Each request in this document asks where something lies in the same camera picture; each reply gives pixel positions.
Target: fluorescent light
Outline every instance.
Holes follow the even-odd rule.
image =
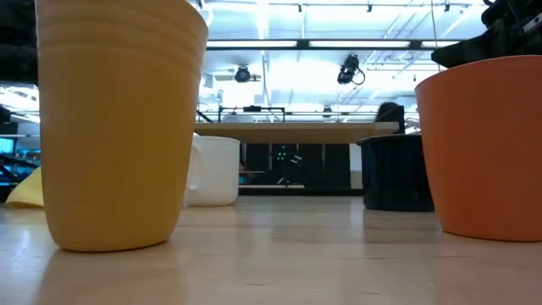
[[[409,47],[409,41],[310,41],[310,47]]]
[[[296,47],[297,41],[210,41],[207,47]]]
[[[448,47],[459,42],[437,42],[438,47]],[[434,42],[422,42],[422,47],[435,48]]]

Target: white cup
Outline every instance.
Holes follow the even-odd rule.
[[[188,168],[185,203],[222,207],[239,192],[239,145],[234,139],[194,136]]]

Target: black bucket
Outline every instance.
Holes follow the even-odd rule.
[[[376,136],[362,148],[363,201],[369,209],[434,211],[420,135]]]

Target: wooden shelf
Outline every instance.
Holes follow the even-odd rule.
[[[397,123],[196,123],[200,136],[223,136],[245,143],[355,143],[393,134]]]

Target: wooden counter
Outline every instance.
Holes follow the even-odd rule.
[[[450,236],[433,213],[369,211],[360,197],[240,197],[233,207],[185,208],[177,225],[155,247],[73,253],[54,245],[42,210],[0,208],[0,304],[542,300],[542,244]]]
[[[397,123],[196,123],[200,136],[223,136],[245,143],[356,143],[390,135]]]

